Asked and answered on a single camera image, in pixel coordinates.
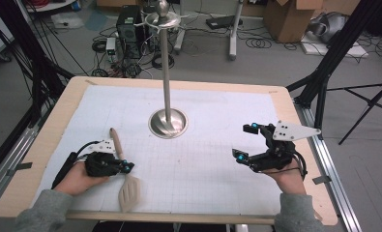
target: gray sleeve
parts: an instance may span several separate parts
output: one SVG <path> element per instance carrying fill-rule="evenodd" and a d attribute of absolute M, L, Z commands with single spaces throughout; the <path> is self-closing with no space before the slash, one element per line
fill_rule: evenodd
<path fill-rule="evenodd" d="M 323 224 L 314 217 L 310 195 L 280 195 L 280 214 L 276 215 L 277 232 L 324 231 Z"/>
<path fill-rule="evenodd" d="M 56 231 L 66 220 L 73 197 L 65 193 L 43 190 L 31 209 L 21 212 L 15 220 L 14 232 Z"/>

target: gray floor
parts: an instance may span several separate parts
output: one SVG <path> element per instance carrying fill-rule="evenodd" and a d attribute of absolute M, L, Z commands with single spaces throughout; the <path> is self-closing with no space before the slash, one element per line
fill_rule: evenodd
<path fill-rule="evenodd" d="M 83 9 L 78 15 L 88 22 L 92 12 L 91 9 Z M 204 18 L 201 15 L 189 26 L 207 28 Z M 82 67 L 91 70 L 94 66 L 92 39 L 98 36 L 99 31 L 114 24 L 115 19 L 111 17 L 104 25 L 86 24 L 79 29 L 59 31 L 57 36 Z M 243 28 L 260 26 L 260 19 L 245 18 Z M 81 73 L 81 69 L 61 45 L 52 41 L 60 65 L 72 73 Z M 245 41 L 239 40 L 237 49 L 237 59 L 229 61 L 226 36 L 187 32 L 183 51 L 174 55 L 175 66 L 170 70 L 170 77 L 173 80 L 287 86 L 312 73 L 322 59 L 320 56 L 305 55 L 299 46 L 296 50 L 287 50 L 278 43 L 272 43 L 270 48 L 258 49 L 249 48 Z M 373 51 L 374 46 L 365 49 Z M 161 71 L 148 71 L 142 72 L 138 78 L 162 78 Z M 353 58 L 345 58 L 334 72 L 329 88 L 376 83 L 382 83 L 382 57 L 371 52 L 360 64 Z M 366 88 L 358 92 L 371 98 L 380 90 Z M 298 96 L 300 91 L 292 92 L 291 96 Z M 0 63 L 0 145 L 30 104 L 16 62 Z M 382 231 L 382 109 L 374 107 L 344 144 L 338 145 L 366 106 L 365 101 L 344 91 L 328 92 L 323 135 L 362 229 Z M 13 223 L 10 218 L 0 218 L 0 231 L 10 231 Z M 94 224 L 94 221 L 69 220 L 62 231 L 91 231 Z M 250 231 L 271 229 L 268 226 L 252 225 Z M 326 226 L 326 231 L 344 229 L 339 223 L 336 226 Z"/>

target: black tripod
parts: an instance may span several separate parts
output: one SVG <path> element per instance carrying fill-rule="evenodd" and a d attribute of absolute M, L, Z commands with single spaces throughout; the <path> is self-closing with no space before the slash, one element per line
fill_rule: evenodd
<path fill-rule="evenodd" d="M 362 120 L 372 110 L 373 107 L 375 107 L 377 105 L 378 107 L 382 108 L 382 104 L 378 103 L 378 101 L 380 101 L 380 99 L 382 98 L 382 90 L 380 92 L 378 92 L 378 94 L 376 96 L 374 96 L 374 98 L 368 99 L 368 98 L 366 98 L 366 97 L 364 97 L 364 96 L 362 96 L 362 95 L 360 95 L 358 93 L 355 93 L 354 91 L 352 91 L 352 89 L 360 89 L 360 88 L 368 88 L 368 87 L 378 87 L 378 86 L 382 86 L 382 84 L 360 85 L 360 86 L 351 86 L 351 87 L 343 87 L 343 88 L 336 88 L 336 89 L 328 89 L 327 90 L 327 91 L 345 90 L 345 91 L 349 92 L 350 94 L 353 94 L 356 97 L 366 101 L 367 105 L 368 105 L 368 109 L 363 113 L 363 115 L 359 118 L 359 120 L 357 120 L 357 122 L 353 126 L 353 128 L 351 128 L 350 131 L 338 143 L 339 145 L 341 145 L 344 142 L 344 140 L 348 137 L 348 135 L 350 135 L 350 133 L 354 129 L 356 129 L 356 127 L 360 124 L 360 122 L 362 122 Z"/>

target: round metal base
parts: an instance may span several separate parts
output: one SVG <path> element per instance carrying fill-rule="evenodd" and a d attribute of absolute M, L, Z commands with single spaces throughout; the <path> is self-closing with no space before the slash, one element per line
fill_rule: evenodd
<path fill-rule="evenodd" d="M 158 110 L 149 119 L 149 129 L 157 137 L 175 138 L 188 128 L 188 118 L 178 109 L 170 109 L 171 120 L 166 122 L 165 109 Z"/>

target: human hand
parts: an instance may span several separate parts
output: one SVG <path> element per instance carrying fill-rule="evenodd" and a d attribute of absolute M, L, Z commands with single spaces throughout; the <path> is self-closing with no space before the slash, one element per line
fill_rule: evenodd
<path fill-rule="evenodd" d="M 299 165 L 294 159 L 282 170 L 274 168 L 264 170 L 263 173 L 272 177 L 282 192 L 306 195 L 306 189 L 303 184 L 302 175 L 299 171 Z"/>
<path fill-rule="evenodd" d="M 77 196 L 92 186 L 106 182 L 108 179 L 109 177 L 88 176 L 85 163 L 78 161 L 54 190 Z"/>

